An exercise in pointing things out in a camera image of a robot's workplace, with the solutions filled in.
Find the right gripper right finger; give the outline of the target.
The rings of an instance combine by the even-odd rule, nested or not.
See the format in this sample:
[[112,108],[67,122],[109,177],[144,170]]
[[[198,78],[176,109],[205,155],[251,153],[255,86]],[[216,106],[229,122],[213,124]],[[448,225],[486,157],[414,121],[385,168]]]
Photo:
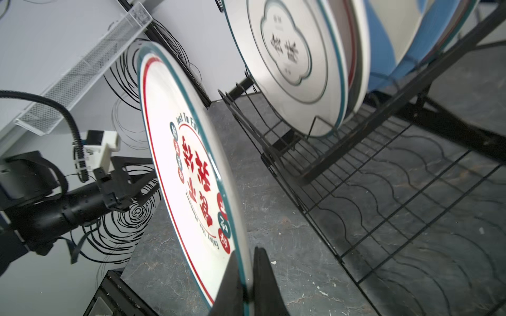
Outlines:
[[275,279],[267,252],[254,249],[254,314],[289,316]]

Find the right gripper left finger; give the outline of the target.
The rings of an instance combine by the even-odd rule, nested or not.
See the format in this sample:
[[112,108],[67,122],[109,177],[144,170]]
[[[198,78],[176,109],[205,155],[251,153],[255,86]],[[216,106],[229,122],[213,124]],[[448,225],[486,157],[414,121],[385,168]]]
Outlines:
[[243,316],[244,288],[235,251],[231,253],[217,297],[208,316]]

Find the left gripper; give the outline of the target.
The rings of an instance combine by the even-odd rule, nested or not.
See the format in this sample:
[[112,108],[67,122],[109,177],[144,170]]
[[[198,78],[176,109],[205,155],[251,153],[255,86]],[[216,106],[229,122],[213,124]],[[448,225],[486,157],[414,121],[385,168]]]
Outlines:
[[111,158],[114,170],[94,171],[96,181],[65,194],[59,209],[72,227],[91,223],[111,211],[127,211],[134,198],[151,198],[158,191],[152,158]]

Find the white plate red characters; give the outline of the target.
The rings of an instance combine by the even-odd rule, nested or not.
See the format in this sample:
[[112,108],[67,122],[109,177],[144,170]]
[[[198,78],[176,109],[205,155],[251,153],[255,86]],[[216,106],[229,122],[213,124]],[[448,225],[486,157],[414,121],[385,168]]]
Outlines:
[[169,217],[208,307],[231,258],[237,260],[245,315],[254,313],[253,264],[237,186],[221,141],[194,86],[159,44],[137,57],[148,144]]

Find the black wire dish rack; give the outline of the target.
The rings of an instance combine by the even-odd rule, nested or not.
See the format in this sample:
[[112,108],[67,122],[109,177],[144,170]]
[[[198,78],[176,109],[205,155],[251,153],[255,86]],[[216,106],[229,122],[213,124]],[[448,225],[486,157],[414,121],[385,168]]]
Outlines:
[[297,132],[251,75],[223,100],[343,281],[303,290],[303,315],[504,315],[505,134],[430,91],[505,23],[505,2],[438,47],[326,138]]

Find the white plate black outline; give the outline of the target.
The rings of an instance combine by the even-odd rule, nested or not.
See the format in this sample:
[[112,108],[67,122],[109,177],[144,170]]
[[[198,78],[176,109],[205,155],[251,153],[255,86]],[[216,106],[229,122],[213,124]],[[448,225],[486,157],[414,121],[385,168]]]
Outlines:
[[275,112],[312,138],[344,120],[349,91],[343,1],[224,1],[246,68]]

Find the red green rimmed plate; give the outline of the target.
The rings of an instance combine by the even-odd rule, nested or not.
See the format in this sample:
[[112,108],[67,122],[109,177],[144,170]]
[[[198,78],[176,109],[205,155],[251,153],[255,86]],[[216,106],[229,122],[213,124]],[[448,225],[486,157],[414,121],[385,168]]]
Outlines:
[[371,47],[364,1],[330,1],[345,52],[348,72],[348,104],[345,122],[361,108],[370,78]]

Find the blue striped plate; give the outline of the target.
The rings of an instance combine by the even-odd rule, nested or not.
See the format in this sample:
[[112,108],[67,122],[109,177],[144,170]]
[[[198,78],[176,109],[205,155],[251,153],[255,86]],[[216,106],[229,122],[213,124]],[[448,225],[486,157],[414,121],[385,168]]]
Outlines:
[[427,1],[365,1],[370,33],[371,64],[368,90],[379,89],[400,64],[418,32]]
[[391,78],[398,80],[424,65],[452,41],[478,1],[435,1],[424,15],[415,39]]

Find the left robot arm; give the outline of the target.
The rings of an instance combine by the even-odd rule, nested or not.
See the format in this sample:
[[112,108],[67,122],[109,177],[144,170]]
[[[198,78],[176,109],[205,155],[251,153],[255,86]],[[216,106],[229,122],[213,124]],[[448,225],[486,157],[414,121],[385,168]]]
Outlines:
[[79,242],[66,239],[70,260],[83,255],[87,238],[101,227],[104,216],[125,213],[131,205],[145,205],[159,190],[155,171],[129,175],[126,166],[151,165],[150,158],[113,156],[114,171],[94,169],[93,182],[85,161],[84,143],[69,110],[47,97],[10,90],[1,98],[42,104],[58,111],[73,138],[75,170],[83,186],[69,190],[67,177],[39,151],[1,159],[1,272],[22,256],[34,252],[47,255],[54,243],[79,226],[88,226]]

